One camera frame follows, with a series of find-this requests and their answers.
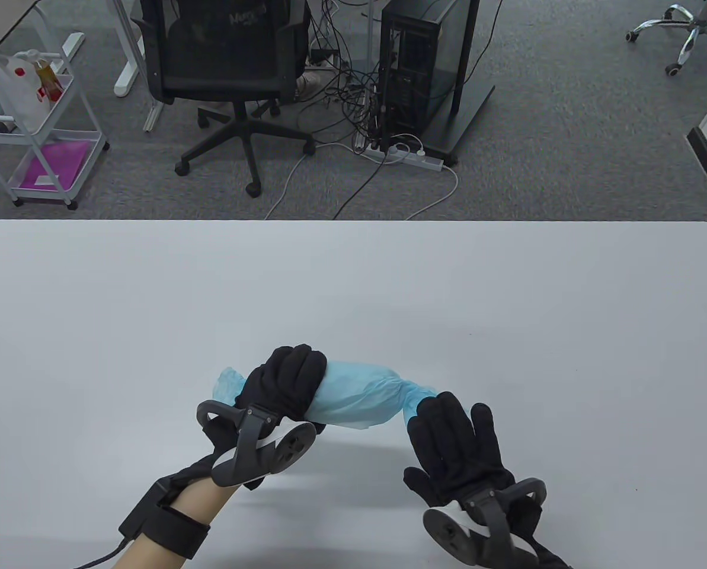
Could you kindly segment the person's left hand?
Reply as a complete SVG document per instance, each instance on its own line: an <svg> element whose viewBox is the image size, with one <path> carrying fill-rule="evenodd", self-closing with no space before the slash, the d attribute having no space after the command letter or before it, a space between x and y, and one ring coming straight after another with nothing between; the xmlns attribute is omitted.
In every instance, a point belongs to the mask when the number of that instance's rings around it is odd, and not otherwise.
<svg viewBox="0 0 707 569"><path fill-rule="evenodd" d="M251 372L233 404L199 404L196 418L215 447L210 476L217 486L255 488L312 447L320 427L306 413L326 369L327 358L306 344L281 347Z"/></svg>

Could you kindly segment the person's right hand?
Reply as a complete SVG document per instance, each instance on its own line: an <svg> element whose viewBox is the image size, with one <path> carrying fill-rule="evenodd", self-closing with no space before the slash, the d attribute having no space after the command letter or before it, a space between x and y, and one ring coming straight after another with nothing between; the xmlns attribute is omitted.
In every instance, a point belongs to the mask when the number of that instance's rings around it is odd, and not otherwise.
<svg viewBox="0 0 707 569"><path fill-rule="evenodd" d="M469 567L567 567L534 537L545 483L503 466L489 406L465 411L445 391L421 401L407 431L420 466L403 481L426 502L424 528L445 552Z"/></svg>

